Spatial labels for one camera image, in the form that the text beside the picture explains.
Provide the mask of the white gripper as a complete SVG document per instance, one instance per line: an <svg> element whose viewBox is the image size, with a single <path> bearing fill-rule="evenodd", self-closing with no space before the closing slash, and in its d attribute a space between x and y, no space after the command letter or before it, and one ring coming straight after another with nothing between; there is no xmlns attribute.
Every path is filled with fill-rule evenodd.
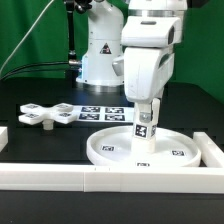
<svg viewBox="0 0 224 224"><path fill-rule="evenodd" d="M172 76L172 47L181 41L182 25L179 17L129 16L122 30L125 51L113 60L112 67L117 76L124 76L127 100L139 103L141 124L158 124L160 100L155 97Z"/></svg>

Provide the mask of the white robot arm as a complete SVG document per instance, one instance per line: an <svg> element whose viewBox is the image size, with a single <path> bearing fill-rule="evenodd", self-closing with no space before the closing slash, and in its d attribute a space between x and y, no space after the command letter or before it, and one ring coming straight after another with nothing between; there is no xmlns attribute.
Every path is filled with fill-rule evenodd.
<svg viewBox="0 0 224 224"><path fill-rule="evenodd" d="M124 18L107 0L93 0L88 50L76 81L98 91L123 87L135 104L134 122L149 126L158 121L153 100L173 73L187 0L130 0L128 10Z"/></svg>

